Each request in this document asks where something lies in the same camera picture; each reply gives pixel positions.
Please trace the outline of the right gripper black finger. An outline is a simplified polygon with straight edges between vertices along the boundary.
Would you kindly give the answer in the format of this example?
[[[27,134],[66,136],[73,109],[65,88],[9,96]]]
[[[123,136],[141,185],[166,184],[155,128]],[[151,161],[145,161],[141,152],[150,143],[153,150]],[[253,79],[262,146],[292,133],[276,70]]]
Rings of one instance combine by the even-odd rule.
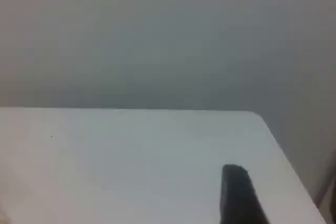
[[[220,188],[221,224],[269,223],[248,171],[242,166],[224,165]]]

